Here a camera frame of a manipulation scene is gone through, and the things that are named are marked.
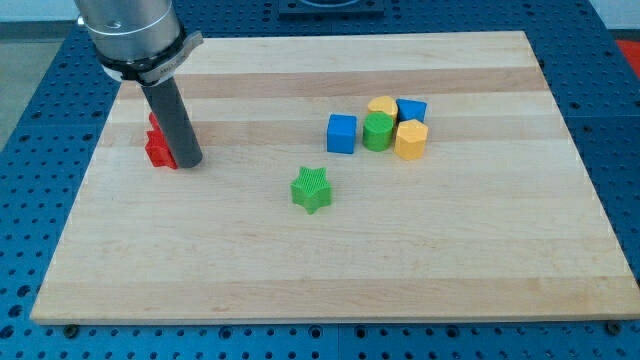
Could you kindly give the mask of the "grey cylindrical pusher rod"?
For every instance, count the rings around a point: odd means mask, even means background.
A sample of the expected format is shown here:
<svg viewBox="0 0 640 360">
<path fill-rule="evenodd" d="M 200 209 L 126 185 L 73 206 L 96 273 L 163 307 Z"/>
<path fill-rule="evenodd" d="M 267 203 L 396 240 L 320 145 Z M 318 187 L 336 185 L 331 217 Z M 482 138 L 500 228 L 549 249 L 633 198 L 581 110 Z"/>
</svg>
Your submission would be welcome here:
<svg viewBox="0 0 640 360">
<path fill-rule="evenodd" d="M 203 154 L 173 78 L 142 91 L 179 168 L 194 168 Z"/>
</svg>

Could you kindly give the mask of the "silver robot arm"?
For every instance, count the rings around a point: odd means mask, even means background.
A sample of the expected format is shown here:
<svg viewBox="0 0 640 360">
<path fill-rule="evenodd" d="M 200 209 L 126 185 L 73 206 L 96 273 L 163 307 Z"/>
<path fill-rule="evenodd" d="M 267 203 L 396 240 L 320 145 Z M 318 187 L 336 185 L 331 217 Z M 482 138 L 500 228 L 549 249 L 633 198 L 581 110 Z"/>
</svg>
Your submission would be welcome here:
<svg viewBox="0 0 640 360">
<path fill-rule="evenodd" d="M 187 33 L 172 0 L 76 0 L 104 71 L 116 81 L 138 83 L 180 168 L 203 154 L 174 74 L 204 42 Z"/>
</svg>

